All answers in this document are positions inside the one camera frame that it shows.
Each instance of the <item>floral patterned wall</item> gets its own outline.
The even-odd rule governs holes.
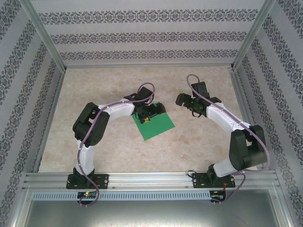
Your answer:
[[[295,226],[303,226],[302,53],[303,2],[277,0],[238,68]]]
[[[67,66],[231,64],[264,0],[33,0]]]
[[[62,76],[17,0],[0,0],[0,227],[31,172]]]

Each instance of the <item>green board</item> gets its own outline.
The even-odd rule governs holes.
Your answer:
[[[175,127],[167,113],[154,116],[149,122],[143,124],[140,123],[140,120],[136,119],[135,115],[132,115],[132,117],[144,140],[148,140]]]

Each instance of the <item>black mounting plate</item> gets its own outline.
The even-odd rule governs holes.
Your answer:
[[[108,186],[108,174],[94,174],[93,181],[97,184],[99,189],[107,189]],[[88,187],[80,184],[74,174],[69,174],[66,183],[67,189],[95,189],[93,184],[90,184]]]
[[[226,183],[226,188],[236,187],[232,175],[217,178],[213,184],[210,183],[207,173],[193,173],[191,176],[194,188],[223,188],[224,182]]]

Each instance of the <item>marble surface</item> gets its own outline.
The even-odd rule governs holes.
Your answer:
[[[131,116],[108,124],[97,145],[97,172],[205,171],[228,157],[229,135],[208,118],[192,117],[175,104],[179,93],[191,94],[186,76],[196,74],[236,116],[239,106],[226,67],[67,69],[39,172],[71,172],[77,143],[72,126],[88,102],[108,104],[134,93],[144,82],[156,87],[175,128],[144,141]]]

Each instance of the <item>beige floor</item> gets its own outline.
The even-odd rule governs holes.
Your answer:
[[[118,101],[144,82],[156,86],[154,101],[165,105],[175,128],[144,141],[131,116],[110,122],[97,145],[97,172],[204,171],[223,160],[228,156],[229,135],[213,121],[194,118],[175,104],[179,93],[191,94],[186,83],[190,73],[241,117],[226,67],[68,69],[39,171],[72,171],[77,154],[72,126],[86,103]]]

